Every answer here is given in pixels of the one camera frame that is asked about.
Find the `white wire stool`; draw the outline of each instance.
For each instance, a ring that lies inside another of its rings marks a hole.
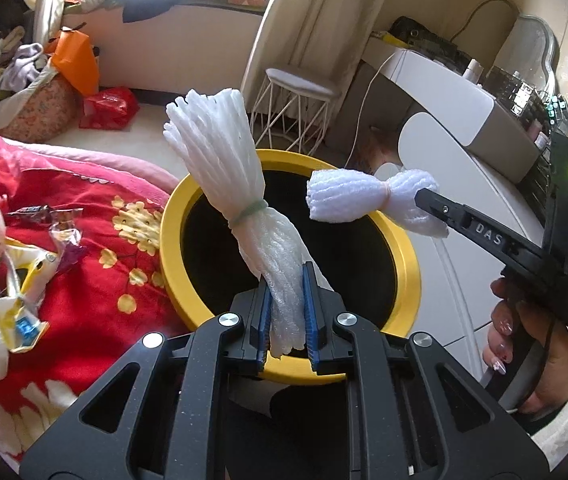
[[[264,117],[259,113],[259,107],[267,96],[269,112],[264,126]],[[266,77],[251,112],[251,132],[253,137],[257,135],[255,146],[259,145],[267,135],[269,136],[269,147],[272,149],[273,137],[282,137],[290,142],[286,148],[287,152],[297,147],[299,153],[314,154],[326,135],[337,97],[339,97],[339,89],[332,81],[308,70],[294,66],[267,68]],[[297,102],[297,110],[293,108],[289,112],[292,112],[294,116],[293,118],[288,117],[291,122],[286,127],[286,111],[295,102]],[[275,110],[279,107],[281,110],[273,117]],[[257,117],[259,117],[260,129],[255,132]],[[280,118],[282,131],[273,130],[273,125]],[[296,137],[293,136],[294,129],[297,130]]]

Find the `orange bag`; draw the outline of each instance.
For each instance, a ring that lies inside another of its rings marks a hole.
[[[83,96],[93,95],[99,89],[99,68],[92,53],[90,38],[79,30],[61,30],[59,38],[48,44],[54,49],[51,64]]]

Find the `yellow flower pattern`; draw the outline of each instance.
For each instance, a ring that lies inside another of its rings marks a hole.
[[[146,203],[141,201],[126,203],[119,195],[115,195],[111,205],[117,209],[115,216],[112,218],[112,224],[119,237],[136,246],[137,251],[148,253],[149,256],[155,256],[160,246],[161,224],[161,212],[154,210],[157,206],[148,200]],[[134,264],[136,265],[136,254],[138,253],[119,254],[118,256],[109,248],[104,248],[101,250],[99,263],[104,269],[110,269],[119,260],[134,257]],[[125,292],[132,292],[132,289],[128,288],[129,285],[132,285],[134,288],[134,286],[144,286],[148,282],[149,277],[146,272],[135,266],[128,273],[128,283],[126,284]],[[157,288],[165,288],[161,272],[153,271],[150,276],[150,284]],[[117,300],[117,309],[123,314],[132,314],[137,310],[137,303],[131,294],[122,294]]]

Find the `green rubber band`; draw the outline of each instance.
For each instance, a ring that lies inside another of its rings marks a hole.
[[[235,218],[228,222],[228,227],[230,229],[234,229],[237,225],[248,218],[250,215],[255,214],[262,209],[266,209],[269,206],[269,203],[266,202],[263,198],[260,198],[256,202],[253,202],[250,206],[248,206],[244,211],[239,213]]]

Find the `silver screw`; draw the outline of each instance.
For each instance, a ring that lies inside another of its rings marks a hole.
[[[146,348],[157,348],[161,343],[163,343],[163,335],[159,332],[150,332],[142,339],[142,344]]]
[[[413,336],[413,341],[415,341],[417,346],[421,346],[422,348],[428,348],[433,344],[433,338],[426,332],[417,332]]]
[[[337,316],[337,322],[340,325],[344,326],[351,326],[357,322],[357,316],[355,314],[351,314],[350,312],[342,312]]]
[[[232,312],[226,312],[219,317],[219,324],[222,326],[233,326],[240,322],[240,317]]]

